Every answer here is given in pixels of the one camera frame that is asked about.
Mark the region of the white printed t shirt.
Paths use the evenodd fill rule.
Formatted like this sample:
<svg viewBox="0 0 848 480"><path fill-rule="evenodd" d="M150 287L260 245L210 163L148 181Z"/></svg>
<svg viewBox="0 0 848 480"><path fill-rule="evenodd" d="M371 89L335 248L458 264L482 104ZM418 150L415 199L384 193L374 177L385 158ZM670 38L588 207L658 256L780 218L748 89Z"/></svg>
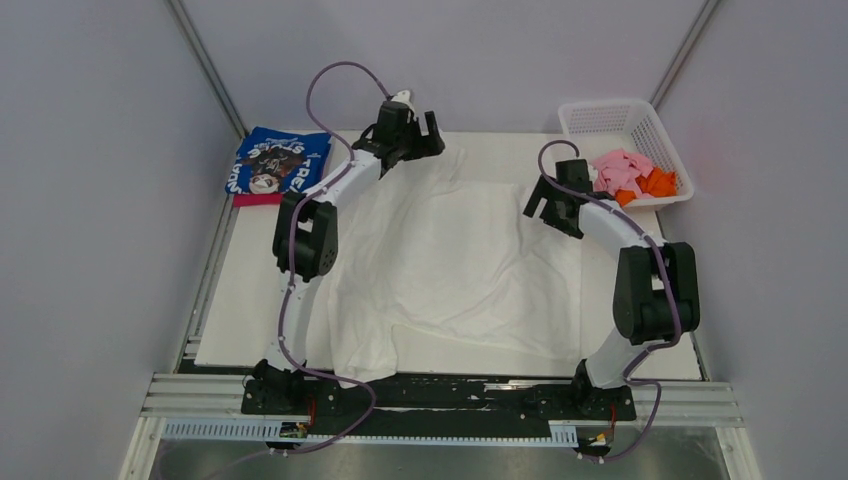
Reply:
<svg viewBox="0 0 848 480"><path fill-rule="evenodd" d="M581 245L523 214L517 184L461 180L464 152L406 162L339 216L318 314L334 372L395 374L394 331L552 360L580 357Z"/></svg>

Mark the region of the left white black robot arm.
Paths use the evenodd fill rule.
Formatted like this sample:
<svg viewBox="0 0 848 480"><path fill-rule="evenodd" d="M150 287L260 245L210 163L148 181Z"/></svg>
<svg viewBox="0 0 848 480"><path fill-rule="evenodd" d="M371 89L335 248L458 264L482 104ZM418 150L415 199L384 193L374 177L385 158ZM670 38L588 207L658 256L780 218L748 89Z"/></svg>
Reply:
<svg viewBox="0 0 848 480"><path fill-rule="evenodd" d="M395 97L382 103L376 122L327 178L283 195L272 240L283 301L274 337L244 387L242 412L291 415L306 407L309 323L321 282L338 257L339 213L398 163L444 149L435 113L418 116L410 101Z"/></svg>

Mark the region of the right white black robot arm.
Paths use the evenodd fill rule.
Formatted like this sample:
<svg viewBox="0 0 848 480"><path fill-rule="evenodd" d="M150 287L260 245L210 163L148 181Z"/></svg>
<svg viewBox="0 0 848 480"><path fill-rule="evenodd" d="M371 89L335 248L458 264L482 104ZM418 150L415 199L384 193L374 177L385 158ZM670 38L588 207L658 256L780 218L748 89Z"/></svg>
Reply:
<svg viewBox="0 0 848 480"><path fill-rule="evenodd" d="M557 163L561 179L542 172L524 208L527 217L574 238L590 238L615 261L614 327L602 346L582 360L571 403L596 417L611 403L610 391L628 386L632 373L653 352L677 345L700 323L693 248L647 233L603 192L591 192L585 160Z"/></svg>

